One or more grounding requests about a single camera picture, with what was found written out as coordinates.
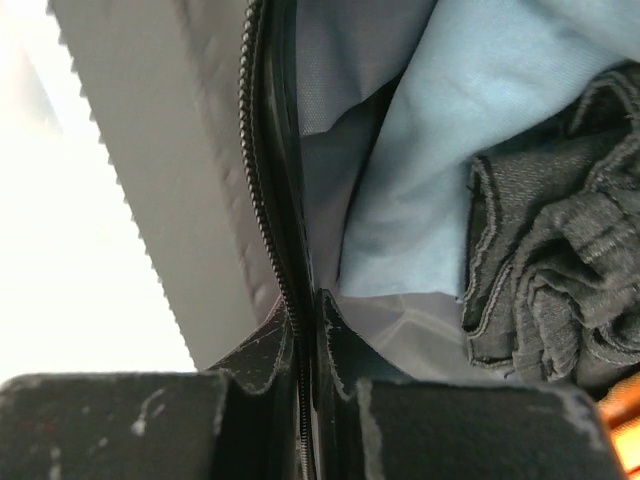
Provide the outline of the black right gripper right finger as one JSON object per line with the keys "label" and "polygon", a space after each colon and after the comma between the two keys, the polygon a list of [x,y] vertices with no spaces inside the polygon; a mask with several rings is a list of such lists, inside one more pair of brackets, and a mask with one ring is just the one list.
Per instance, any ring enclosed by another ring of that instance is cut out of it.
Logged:
{"label": "black right gripper right finger", "polygon": [[621,479],[578,389],[417,381],[316,298],[316,411],[325,479]]}

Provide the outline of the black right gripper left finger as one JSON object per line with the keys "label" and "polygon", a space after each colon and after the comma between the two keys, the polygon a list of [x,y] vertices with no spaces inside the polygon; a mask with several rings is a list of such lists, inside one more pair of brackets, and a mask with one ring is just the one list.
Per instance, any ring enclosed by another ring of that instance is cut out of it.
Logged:
{"label": "black right gripper left finger", "polygon": [[5,479],[293,479],[293,336],[278,308],[198,373],[32,374],[1,388]]}

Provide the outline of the orange white tie-dye garment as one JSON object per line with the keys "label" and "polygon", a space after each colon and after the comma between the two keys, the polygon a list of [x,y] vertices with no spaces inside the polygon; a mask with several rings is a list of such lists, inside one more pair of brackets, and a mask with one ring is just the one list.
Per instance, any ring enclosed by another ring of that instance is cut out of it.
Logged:
{"label": "orange white tie-dye garment", "polygon": [[639,478],[639,384],[619,384],[600,402],[599,410],[629,479]]}

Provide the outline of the pink hard-shell suitcase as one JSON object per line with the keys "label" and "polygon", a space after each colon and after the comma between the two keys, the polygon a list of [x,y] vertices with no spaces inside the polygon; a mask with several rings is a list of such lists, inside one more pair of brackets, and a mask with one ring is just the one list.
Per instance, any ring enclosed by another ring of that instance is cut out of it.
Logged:
{"label": "pink hard-shell suitcase", "polygon": [[[239,128],[254,213],[281,293],[277,309],[285,310],[293,336],[298,460],[293,479],[325,479],[318,449],[315,373],[316,298],[326,289],[313,284],[299,204],[300,145],[289,90],[293,56],[287,47],[295,31],[295,13],[292,1],[252,1],[247,7]],[[435,363],[425,370],[425,381],[453,383],[439,369],[461,369],[462,335],[454,323],[459,311],[454,300],[443,294],[407,298],[406,313],[427,329],[436,353]]]}

